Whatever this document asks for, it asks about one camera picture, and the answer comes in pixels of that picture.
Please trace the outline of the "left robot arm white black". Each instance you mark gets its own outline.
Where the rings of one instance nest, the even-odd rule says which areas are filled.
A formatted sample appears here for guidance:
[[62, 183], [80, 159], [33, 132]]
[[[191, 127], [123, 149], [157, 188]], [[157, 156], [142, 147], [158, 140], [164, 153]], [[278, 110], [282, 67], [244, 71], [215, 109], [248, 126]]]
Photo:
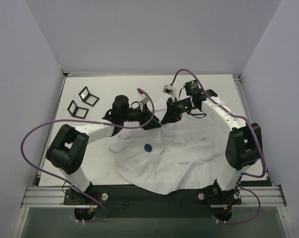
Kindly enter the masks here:
[[113, 137], [124, 128], [148, 130], [161, 127], [154, 116], [154, 108], [149, 110], [147, 106], [148, 102], [153, 103], [150, 96], [141, 89], [138, 93], [137, 108], [130, 107], [127, 96], [118, 95], [100, 122], [76, 127], [64, 124], [48, 148], [46, 159], [62, 172], [80, 203], [87, 204], [93, 197], [92, 183], [81, 168], [90, 143]]

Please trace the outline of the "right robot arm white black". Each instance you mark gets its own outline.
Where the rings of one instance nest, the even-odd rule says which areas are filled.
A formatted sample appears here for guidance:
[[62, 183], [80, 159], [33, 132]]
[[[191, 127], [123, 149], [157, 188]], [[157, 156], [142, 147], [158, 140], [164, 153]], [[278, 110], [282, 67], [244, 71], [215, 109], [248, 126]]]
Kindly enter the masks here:
[[163, 87], [163, 92], [170, 97], [166, 101], [167, 111], [161, 124], [176, 123], [183, 113], [198, 109], [228, 134], [226, 166], [213, 183], [212, 192], [214, 198], [226, 198], [233, 194], [242, 176], [247, 175], [247, 169], [257, 160], [263, 160], [261, 128], [245, 117], [233, 114], [213, 90], [204, 90], [197, 80], [185, 83], [184, 88], [187, 98], [178, 100], [173, 85]]

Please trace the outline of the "white garment shirt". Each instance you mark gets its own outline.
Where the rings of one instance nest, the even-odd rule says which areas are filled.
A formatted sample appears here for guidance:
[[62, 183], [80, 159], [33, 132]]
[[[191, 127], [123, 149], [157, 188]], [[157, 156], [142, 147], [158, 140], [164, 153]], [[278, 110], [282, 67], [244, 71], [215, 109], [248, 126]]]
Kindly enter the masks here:
[[[213, 185], [226, 166], [227, 136], [208, 117], [184, 115], [177, 123], [152, 130], [123, 129], [113, 137], [120, 175], [158, 194]], [[144, 145], [152, 146], [151, 152]]]

